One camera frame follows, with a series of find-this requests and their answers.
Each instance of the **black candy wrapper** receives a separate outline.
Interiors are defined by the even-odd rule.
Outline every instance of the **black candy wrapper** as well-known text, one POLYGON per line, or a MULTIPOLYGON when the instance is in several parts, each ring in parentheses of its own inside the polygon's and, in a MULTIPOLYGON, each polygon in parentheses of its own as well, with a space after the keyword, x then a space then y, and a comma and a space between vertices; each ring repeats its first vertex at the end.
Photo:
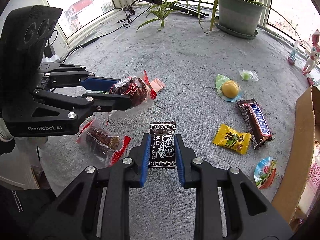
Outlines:
POLYGON ((151 151, 149 168, 175 169, 173 134, 176 122, 150 122, 151 151))

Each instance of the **green flower pot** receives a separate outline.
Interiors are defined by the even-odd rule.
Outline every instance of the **green flower pot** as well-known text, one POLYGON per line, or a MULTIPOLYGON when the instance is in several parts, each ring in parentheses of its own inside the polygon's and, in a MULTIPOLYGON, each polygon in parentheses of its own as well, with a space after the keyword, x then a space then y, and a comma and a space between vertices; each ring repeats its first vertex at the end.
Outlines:
POLYGON ((245 0, 219 0, 218 4, 221 26, 237 33, 254 35, 264 8, 262 5, 245 0))

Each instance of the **window frame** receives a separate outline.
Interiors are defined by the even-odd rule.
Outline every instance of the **window frame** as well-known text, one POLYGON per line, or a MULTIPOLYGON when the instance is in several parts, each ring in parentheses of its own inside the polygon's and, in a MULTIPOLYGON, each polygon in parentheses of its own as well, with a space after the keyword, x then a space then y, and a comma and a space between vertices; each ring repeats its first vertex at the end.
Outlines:
MULTIPOLYGON (((80 40, 95 26, 97 26, 102 20, 110 17, 111 15, 115 14, 116 12, 120 11, 121 8, 128 5, 127 0, 112 0, 114 4, 114 9, 100 15, 99 17, 95 18, 91 22, 87 23, 85 26, 74 32, 70 37, 67 37, 63 32, 62 28, 59 24, 56 25, 56 28, 60 35, 63 37, 65 42, 69 45, 71 42, 76 43, 76 41, 80 40)), ((50 6, 47 0, 43 0, 44 5, 50 6)))

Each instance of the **snickers bar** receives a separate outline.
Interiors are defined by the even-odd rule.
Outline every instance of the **snickers bar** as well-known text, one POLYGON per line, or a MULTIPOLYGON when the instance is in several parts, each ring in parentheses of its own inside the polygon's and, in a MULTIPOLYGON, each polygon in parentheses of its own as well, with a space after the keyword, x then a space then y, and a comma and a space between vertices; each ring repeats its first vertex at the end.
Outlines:
POLYGON ((264 143, 272 141, 272 134, 256 100, 237 101, 237 105, 244 117, 249 132, 252 134, 251 141, 253 148, 257 150, 264 143))

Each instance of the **figurine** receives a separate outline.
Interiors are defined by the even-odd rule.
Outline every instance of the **figurine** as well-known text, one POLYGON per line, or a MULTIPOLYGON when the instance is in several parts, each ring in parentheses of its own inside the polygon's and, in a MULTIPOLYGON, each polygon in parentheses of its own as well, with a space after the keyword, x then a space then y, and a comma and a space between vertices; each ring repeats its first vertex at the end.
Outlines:
POLYGON ((310 73, 311 70, 315 68, 316 65, 319 65, 319 57, 320 57, 320 46, 318 45, 319 42, 319 36, 320 32, 317 29, 315 33, 312 35, 312 44, 311 52, 309 52, 307 49, 305 50, 305 53, 308 54, 310 57, 307 59, 307 62, 303 68, 303 75, 305 76, 307 73, 310 73))

